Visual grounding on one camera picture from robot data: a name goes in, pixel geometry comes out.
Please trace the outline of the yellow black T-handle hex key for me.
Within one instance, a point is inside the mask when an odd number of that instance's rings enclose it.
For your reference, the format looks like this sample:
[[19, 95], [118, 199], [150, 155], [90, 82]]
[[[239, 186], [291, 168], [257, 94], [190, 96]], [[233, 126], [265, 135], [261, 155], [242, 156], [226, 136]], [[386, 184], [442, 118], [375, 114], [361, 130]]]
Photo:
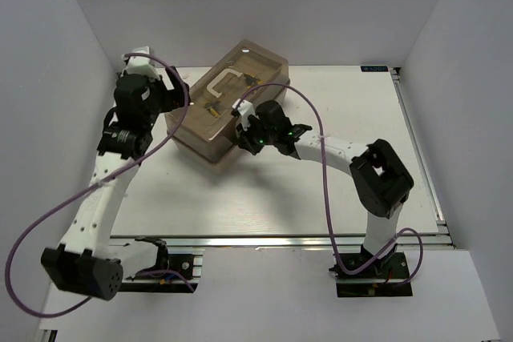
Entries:
[[216, 119], [218, 119], [221, 116], [219, 103], [205, 103], [204, 109]]

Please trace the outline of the long yellow black T-handle key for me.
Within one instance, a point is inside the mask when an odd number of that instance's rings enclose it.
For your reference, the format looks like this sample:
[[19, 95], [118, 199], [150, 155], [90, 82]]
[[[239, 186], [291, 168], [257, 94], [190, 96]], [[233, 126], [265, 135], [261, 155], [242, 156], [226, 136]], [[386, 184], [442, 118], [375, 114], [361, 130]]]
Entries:
[[254, 87], [257, 85], [261, 85], [264, 81], [256, 76], [251, 76], [250, 74], [244, 74], [244, 81], [247, 85], [247, 88]]

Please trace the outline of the beige plastic toolbox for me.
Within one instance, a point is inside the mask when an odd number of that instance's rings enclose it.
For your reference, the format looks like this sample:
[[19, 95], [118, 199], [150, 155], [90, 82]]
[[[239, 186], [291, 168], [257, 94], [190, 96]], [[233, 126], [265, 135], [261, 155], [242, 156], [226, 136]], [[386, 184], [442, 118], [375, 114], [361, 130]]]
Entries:
[[[287, 90], [283, 85], [290, 83], [288, 59], [242, 40], [190, 87], [190, 106], [172, 137], [182, 155], [214, 172], [222, 172], [241, 154], [232, 105], [249, 89], [244, 74], [270, 84], [246, 98], [254, 106], [270, 99], [284, 102]], [[219, 103], [221, 116], [210, 115], [205, 103]]]

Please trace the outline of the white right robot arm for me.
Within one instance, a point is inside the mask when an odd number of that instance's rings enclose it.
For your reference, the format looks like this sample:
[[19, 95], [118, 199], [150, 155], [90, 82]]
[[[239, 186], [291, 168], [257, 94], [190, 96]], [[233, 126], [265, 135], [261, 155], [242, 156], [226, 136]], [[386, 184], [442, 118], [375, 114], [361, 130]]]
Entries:
[[349, 276], [365, 271], [373, 277], [390, 269], [396, 249], [398, 218], [408, 200], [414, 180], [392, 146], [384, 139], [369, 145], [326, 137], [304, 124], [292, 124], [276, 101], [258, 107], [238, 99], [232, 115], [240, 119], [236, 127], [239, 148], [257, 155], [266, 146], [301, 161], [319, 162], [348, 175], [367, 211], [366, 235], [361, 246], [362, 265], [351, 268], [340, 256], [340, 269]]

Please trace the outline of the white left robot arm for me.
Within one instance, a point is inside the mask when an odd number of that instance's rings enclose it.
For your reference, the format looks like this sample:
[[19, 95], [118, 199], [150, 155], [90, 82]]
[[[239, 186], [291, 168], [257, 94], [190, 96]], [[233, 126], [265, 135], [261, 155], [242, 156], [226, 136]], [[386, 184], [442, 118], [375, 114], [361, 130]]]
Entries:
[[127, 188], [152, 142], [159, 115], [180, 109], [189, 87], [175, 67], [166, 70], [168, 89], [155, 67], [125, 68], [115, 84], [114, 106], [103, 120], [92, 190], [56, 248], [46, 248], [41, 263], [54, 285], [101, 300], [111, 300], [123, 280], [146, 272], [160, 277], [169, 268], [167, 244], [141, 236], [122, 247], [109, 242]]

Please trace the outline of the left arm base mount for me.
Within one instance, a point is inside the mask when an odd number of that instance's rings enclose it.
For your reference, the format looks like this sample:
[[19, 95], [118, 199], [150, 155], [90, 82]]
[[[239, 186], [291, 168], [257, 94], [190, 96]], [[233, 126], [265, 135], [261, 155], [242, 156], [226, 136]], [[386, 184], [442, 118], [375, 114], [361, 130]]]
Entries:
[[154, 294], [192, 294], [202, 276], [204, 249], [171, 247], [164, 268], [149, 268], [147, 273], [126, 278], [120, 292]]

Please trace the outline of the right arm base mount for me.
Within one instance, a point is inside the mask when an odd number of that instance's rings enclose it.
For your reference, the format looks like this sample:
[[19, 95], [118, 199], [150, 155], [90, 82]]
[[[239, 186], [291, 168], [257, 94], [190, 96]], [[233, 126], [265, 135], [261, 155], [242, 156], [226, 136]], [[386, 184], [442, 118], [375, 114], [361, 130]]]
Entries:
[[344, 273], [334, 264], [329, 269], [335, 279], [338, 298], [411, 297], [410, 270], [403, 252], [395, 252], [384, 264], [379, 260], [357, 275]]

